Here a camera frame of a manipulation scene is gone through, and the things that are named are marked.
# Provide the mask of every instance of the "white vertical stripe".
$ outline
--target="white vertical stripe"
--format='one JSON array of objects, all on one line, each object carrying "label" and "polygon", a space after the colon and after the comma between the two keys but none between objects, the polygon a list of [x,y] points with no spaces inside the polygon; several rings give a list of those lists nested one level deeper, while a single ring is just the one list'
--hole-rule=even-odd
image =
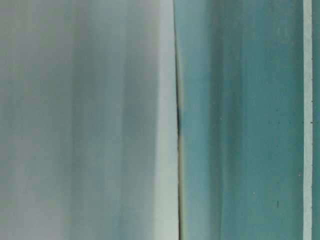
[{"label": "white vertical stripe", "polygon": [[179,239],[178,125],[174,9],[171,0],[152,0],[158,12],[157,113],[152,240]]},{"label": "white vertical stripe", "polygon": [[303,240],[312,240],[313,173],[313,56],[312,0],[303,0],[304,59],[304,169],[303,169]]}]

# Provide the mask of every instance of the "white surface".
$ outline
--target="white surface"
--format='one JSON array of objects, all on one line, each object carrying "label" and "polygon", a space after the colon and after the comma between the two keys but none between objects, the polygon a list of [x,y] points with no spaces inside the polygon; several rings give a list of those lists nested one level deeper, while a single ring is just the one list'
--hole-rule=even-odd
[{"label": "white surface", "polygon": [[0,1],[0,239],[178,239],[172,8]]},{"label": "white surface", "polygon": [[303,0],[304,55],[304,165],[303,165],[303,240],[312,239],[313,174],[313,53],[312,0]]}]

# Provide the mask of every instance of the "vertical edge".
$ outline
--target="vertical edge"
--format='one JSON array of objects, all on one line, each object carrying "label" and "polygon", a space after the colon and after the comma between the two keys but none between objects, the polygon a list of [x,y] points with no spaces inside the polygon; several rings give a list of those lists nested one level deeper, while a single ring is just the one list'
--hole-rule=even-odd
[{"label": "vertical edge", "polygon": [[313,188],[312,238],[320,239],[320,1],[312,0],[312,59],[313,59]]},{"label": "vertical edge", "polygon": [[312,174],[313,174],[312,0],[303,0],[303,64],[304,64],[303,240],[311,240],[312,239]]},{"label": "vertical edge", "polygon": [[158,11],[155,220],[153,240],[178,240],[178,123],[172,0],[152,0]]},{"label": "vertical edge", "polygon": [[177,29],[176,29],[176,4],[172,0],[173,6],[173,25],[174,25],[174,53],[175,53],[175,90],[176,90],[176,119],[177,119],[177,160],[178,160],[178,239],[183,239],[182,230],[182,159],[181,159],[181,131],[180,131],[180,98],[182,97],[179,92],[179,59],[178,59],[178,46],[177,46]]}]

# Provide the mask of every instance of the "painted wall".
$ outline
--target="painted wall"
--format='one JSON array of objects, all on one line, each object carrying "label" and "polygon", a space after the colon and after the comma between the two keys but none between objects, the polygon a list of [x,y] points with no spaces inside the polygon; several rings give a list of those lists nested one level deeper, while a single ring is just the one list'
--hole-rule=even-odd
[{"label": "painted wall", "polygon": [[178,239],[169,0],[0,2],[0,238]]},{"label": "painted wall", "polygon": [[313,20],[313,183],[312,239],[320,238],[320,2],[312,1]]},{"label": "painted wall", "polygon": [[183,240],[303,237],[303,1],[175,0]]}]

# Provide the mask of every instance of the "teal surface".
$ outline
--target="teal surface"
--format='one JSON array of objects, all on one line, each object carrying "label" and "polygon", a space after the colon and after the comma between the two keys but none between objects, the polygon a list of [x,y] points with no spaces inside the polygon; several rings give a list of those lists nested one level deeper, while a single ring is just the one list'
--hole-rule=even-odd
[{"label": "teal surface", "polygon": [[175,0],[183,240],[303,237],[303,1]]},{"label": "teal surface", "polygon": [[313,183],[312,239],[320,239],[320,1],[312,1],[313,20]]}]

